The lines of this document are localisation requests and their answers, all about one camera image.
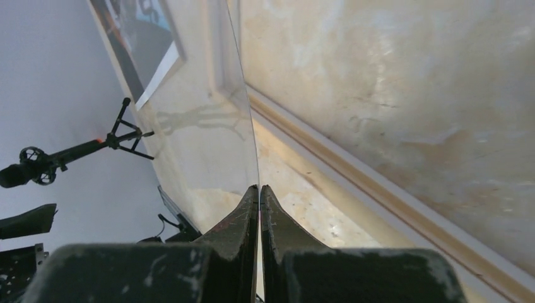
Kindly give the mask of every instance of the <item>glass panel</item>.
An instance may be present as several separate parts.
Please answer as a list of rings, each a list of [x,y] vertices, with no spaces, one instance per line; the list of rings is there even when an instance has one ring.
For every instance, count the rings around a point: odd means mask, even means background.
[[[89,3],[9,4],[2,12],[3,28],[17,30],[0,36],[0,97],[13,100],[1,104],[0,121],[10,129],[1,165],[16,165],[0,173],[9,187],[0,191],[0,219],[47,203],[59,211],[50,232],[2,241],[2,251],[40,242],[50,252],[70,243],[137,242],[162,229],[159,213],[177,223],[177,211],[204,233],[258,183],[226,2]],[[122,103],[125,96],[134,102]],[[129,108],[117,119],[122,105]],[[117,132],[107,135],[115,122]],[[135,151],[153,161],[132,154],[141,134]],[[37,148],[20,160],[26,146]],[[44,212],[38,217],[52,218],[54,208]],[[165,226],[163,240],[178,232]]]

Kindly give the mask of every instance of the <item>white surface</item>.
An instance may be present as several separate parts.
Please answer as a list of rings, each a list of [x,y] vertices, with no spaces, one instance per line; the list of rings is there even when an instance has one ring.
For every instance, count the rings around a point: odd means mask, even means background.
[[[52,153],[104,138],[124,95],[87,4],[4,2],[0,28],[0,167],[26,146]],[[50,252],[76,242],[134,242],[161,230],[158,213],[170,219],[150,161],[106,149],[68,168],[49,186],[0,188],[0,218],[58,204],[48,234],[1,241],[2,251],[38,242]],[[166,227],[164,236],[172,231]]]
[[[158,88],[158,85],[160,85],[164,79],[165,75],[169,72],[169,69],[171,69],[178,59],[180,59],[179,50],[175,42],[173,42],[162,58],[160,65],[156,68],[154,76],[145,88],[145,91],[136,102],[136,108],[138,110],[149,100],[154,91]]]
[[[534,1],[241,6],[247,82],[535,274]]]

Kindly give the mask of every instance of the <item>black mount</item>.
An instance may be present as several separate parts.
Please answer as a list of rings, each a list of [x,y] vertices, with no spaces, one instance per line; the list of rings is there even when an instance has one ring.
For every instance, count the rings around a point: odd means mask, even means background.
[[[104,141],[103,143],[105,143],[108,147],[113,148],[115,150],[117,149],[124,150],[125,152],[133,153],[134,155],[147,158],[149,160],[154,160],[154,157],[151,157],[149,155],[145,155],[144,153],[140,153],[136,151],[136,147],[138,147],[138,144],[139,144],[139,141],[141,141],[141,138],[150,137],[154,134],[154,132],[151,131],[149,133],[143,133],[139,127],[133,125],[132,123],[128,121],[123,120],[122,118],[122,116],[124,116],[126,108],[128,107],[128,105],[130,105],[130,102],[131,102],[130,98],[125,98],[122,101],[122,108],[121,108],[121,111],[119,112],[119,115],[117,116],[117,119],[115,120],[114,128],[112,128],[111,133],[109,133],[106,136],[106,141]],[[128,126],[134,131],[131,133],[127,133],[123,136],[117,137],[115,134],[121,124]],[[121,142],[130,141],[133,139],[135,139],[135,142],[131,148],[126,148],[124,146],[121,146]]]
[[[51,155],[46,154],[43,150],[34,146],[22,149],[19,154],[19,160],[20,163],[25,166],[24,174],[26,175],[27,180],[32,180],[39,185],[52,184],[56,179],[57,169],[64,172],[67,170],[67,164],[105,147],[113,148],[114,150],[124,150],[125,152],[149,160],[154,160],[154,157],[136,151],[136,147],[138,147],[141,138],[152,136],[154,132],[143,133],[139,127],[123,120],[124,113],[126,112],[128,105],[130,105],[130,102],[130,98],[125,98],[122,101],[121,111],[115,120],[112,131],[106,136],[106,141],[91,140]],[[133,131],[122,136],[117,136],[116,133],[121,124],[133,129]],[[122,142],[130,140],[135,140],[132,147],[126,148],[121,145]]]

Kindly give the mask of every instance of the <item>wooden trim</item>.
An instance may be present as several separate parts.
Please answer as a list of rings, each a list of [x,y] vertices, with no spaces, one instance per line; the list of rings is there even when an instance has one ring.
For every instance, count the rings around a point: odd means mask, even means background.
[[[437,250],[514,302],[535,302],[535,279],[421,201],[345,152],[264,95],[247,87],[252,109],[352,185],[432,243]]]

